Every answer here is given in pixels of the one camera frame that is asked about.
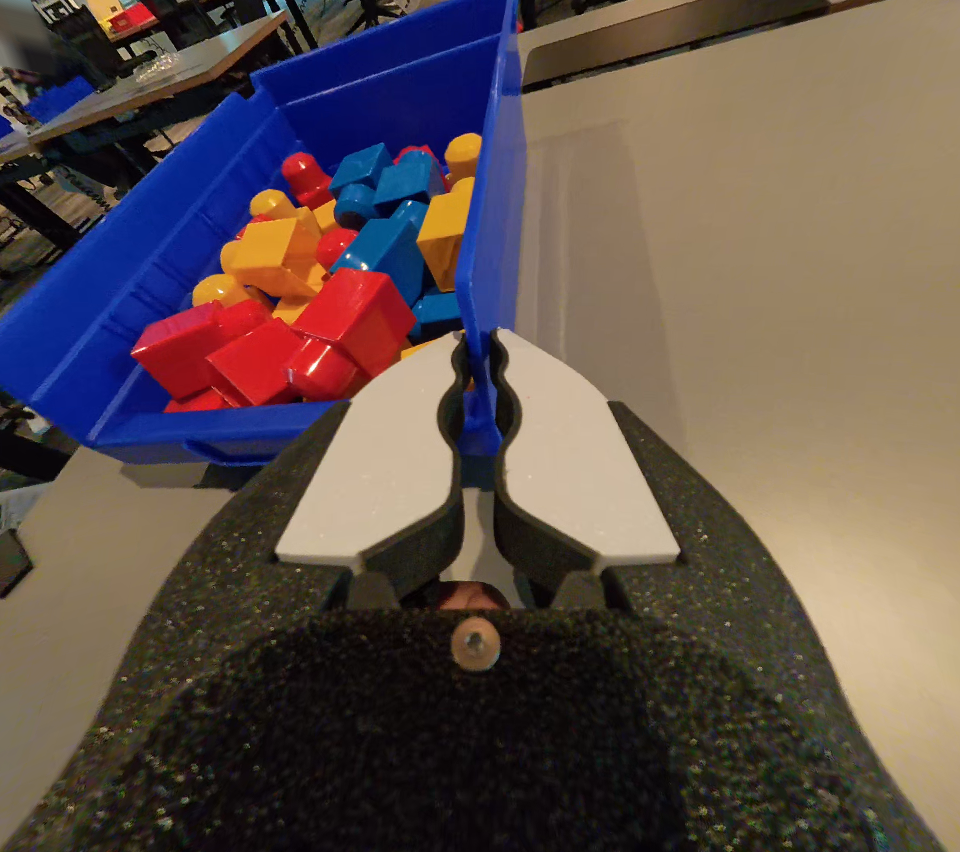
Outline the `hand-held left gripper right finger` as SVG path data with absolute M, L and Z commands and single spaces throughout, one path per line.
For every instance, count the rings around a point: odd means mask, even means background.
M 571 575 L 668 569 L 682 547 L 628 440 L 630 409 L 513 330 L 489 339 L 501 444 L 493 536 L 522 606 Z

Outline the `blue plastic bin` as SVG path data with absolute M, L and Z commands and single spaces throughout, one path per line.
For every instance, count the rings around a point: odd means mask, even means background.
M 329 403 L 166 414 L 131 351 L 187 304 L 255 192 L 295 151 L 326 170 L 364 146 L 483 147 L 455 291 L 477 398 L 461 449 L 499 438 L 489 334 L 517 317 L 526 140 L 520 0 L 448 0 L 252 77 L 2 316 L 2 389 L 82 445 L 128 464 L 264 466 Z

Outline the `pile of toy blocks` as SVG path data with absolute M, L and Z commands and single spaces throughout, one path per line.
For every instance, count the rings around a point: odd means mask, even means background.
M 251 198 L 220 270 L 133 345 L 165 412 L 348 400 L 461 330 L 455 278 L 482 145 L 467 132 L 438 159 L 377 143 L 333 174 L 307 152 L 286 157 L 286 188 Z

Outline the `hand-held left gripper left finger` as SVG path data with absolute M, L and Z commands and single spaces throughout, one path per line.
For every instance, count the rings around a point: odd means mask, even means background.
M 464 540 L 467 348 L 449 332 L 350 400 L 275 556 L 298 567 L 376 574 L 399 600 L 439 577 Z

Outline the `small blue bin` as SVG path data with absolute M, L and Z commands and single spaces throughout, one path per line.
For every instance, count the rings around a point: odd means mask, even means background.
M 42 91 L 26 103 L 23 109 L 33 121 L 45 125 L 94 93 L 95 89 L 87 79 L 77 76 L 61 86 Z

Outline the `person's left hand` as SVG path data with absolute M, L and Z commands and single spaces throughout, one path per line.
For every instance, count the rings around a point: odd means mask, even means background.
M 509 610 L 511 604 L 495 586 L 481 581 L 442 581 L 438 585 L 438 610 Z

